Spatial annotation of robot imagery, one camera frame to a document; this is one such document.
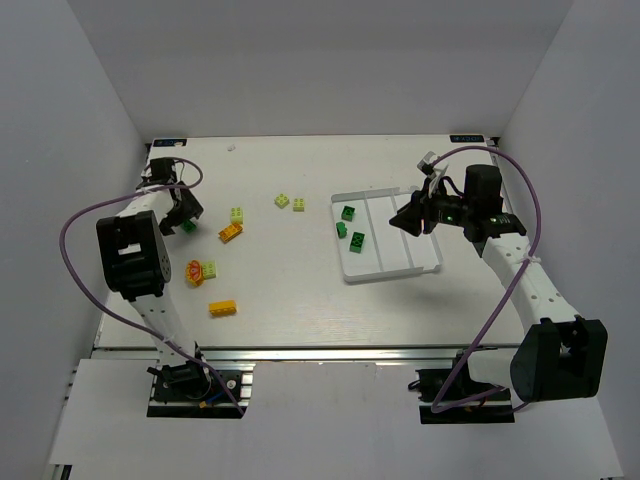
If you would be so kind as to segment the orange lego brick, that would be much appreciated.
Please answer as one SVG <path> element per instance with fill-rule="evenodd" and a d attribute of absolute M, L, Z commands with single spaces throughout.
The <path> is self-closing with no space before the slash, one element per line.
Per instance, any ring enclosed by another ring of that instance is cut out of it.
<path fill-rule="evenodd" d="M 224 243 L 228 243 L 243 232 L 243 225 L 240 223 L 231 223 L 218 233 L 219 239 Z"/>

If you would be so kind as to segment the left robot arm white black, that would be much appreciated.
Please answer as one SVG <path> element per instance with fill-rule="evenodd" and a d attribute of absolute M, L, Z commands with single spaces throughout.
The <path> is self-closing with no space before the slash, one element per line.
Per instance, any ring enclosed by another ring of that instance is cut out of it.
<path fill-rule="evenodd" d="M 149 160 L 126 207 L 96 224 L 106 283 L 139 314 L 162 368 L 179 367 L 197 353 L 196 341 L 170 296 L 172 268 L 164 242 L 204 212 L 177 172 L 189 163 L 176 157 Z"/>

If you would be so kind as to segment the dark green lego brick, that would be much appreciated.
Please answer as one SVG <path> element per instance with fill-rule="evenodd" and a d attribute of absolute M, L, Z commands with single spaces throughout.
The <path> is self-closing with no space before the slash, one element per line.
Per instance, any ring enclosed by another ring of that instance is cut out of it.
<path fill-rule="evenodd" d="M 349 251 L 352 253 L 361 253 L 364 245 L 365 234 L 361 232 L 354 232 L 349 244 Z"/>

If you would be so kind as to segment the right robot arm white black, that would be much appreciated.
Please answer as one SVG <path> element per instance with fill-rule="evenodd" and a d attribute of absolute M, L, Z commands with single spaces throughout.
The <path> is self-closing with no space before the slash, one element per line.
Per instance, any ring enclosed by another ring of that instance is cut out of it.
<path fill-rule="evenodd" d="M 423 187 L 390 220 L 417 237 L 438 225 L 460 227 L 505 289 L 525 336 L 515 349 L 467 349 L 455 361 L 446 385 L 472 390 L 509 389 L 522 402 L 590 398 L 599 390 L 608 333 L 587 320 L 560 294 L 535 259 L 520 220 L 503 209 L 502 176 L 495 166 L 472 165 L 464 190 L 446 189 L 446 170 L 420 162 Z"/>

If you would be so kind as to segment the dark green small lego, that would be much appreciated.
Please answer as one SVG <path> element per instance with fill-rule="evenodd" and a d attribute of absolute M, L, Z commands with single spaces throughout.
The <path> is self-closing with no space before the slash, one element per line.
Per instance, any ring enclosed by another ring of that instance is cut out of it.
<path fill-rule="evenodd" d="M 345 238 L 348 234 L 348 229 L 344 222 L 336 223 L 336 232 L 339 238 Z"/>

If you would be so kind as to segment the lime lego brick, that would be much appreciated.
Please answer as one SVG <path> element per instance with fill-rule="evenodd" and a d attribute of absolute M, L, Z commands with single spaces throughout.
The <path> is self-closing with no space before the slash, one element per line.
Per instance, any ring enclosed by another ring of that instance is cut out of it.
<path fill-rule="evenodd" d="M 230 222 L 232 224 L 244 223 L 244 210 L 242 207 L 232 207 L 230 211 Z"/>
<path fill-rule="evenodd" d="M 215 261 L 206 261 L 201 264 L 202 275 L 205 280 L 213 279 L 217 276 Z"/>
<path fill-rule="evenodd" d="M 293 200 L 292 209 L 294 212 L 304 212 L 305 200 L 303 198 L 295 198 Z"/>
<path fill-rule="evenodd" d="M 287 195 L 281 193 L 275 197 L 274 203 L 278 208 L 283 209 L 290 203 L 290 200 Z"/>

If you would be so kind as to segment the dark green square lego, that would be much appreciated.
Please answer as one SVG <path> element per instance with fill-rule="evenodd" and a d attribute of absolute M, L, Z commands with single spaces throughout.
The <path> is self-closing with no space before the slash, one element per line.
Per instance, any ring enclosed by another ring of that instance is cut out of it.
<path fill-rule="evenodd" d="M 197 225 L 191 220 L 185 220 L 181 227 L 186 233 L 192 233 L 197 229 Z"/>

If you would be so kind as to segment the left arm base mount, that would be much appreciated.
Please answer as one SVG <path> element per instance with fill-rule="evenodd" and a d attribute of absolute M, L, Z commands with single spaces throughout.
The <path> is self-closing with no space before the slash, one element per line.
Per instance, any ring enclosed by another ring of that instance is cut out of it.
<path fill-rule="evenodd" d="M 147 368 L 153 377 L 147 416 L 165 419 L 241 419 L 243 372 L 218 370 L 216 377 L 197 362 Z"/>

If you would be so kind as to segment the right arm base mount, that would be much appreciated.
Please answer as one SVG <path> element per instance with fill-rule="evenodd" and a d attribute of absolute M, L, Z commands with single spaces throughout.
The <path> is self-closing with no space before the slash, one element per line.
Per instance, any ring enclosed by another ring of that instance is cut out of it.
<path fill-rule="evenodd" d="M 419 415 L 422 425 L 480 425 L 510 424 L 515 422 L 515 413 L 511 394 L 501 389 L 491 395 L 485 395 L 463 405 L 434 413 L 431 406 L 437 394 L 444 386 L 449 374 L 462 358 L 459 350 L 446 368 L 423 368 L 416 371 L 416 378 L 407 385 L 409 392 L 416 393 L 419 400 Z M 468 366 L 465 365 L 444 394 L 439 407 L 486 393 L 495 389 L 489 383 L 479 383 L 471 379 Z"/>

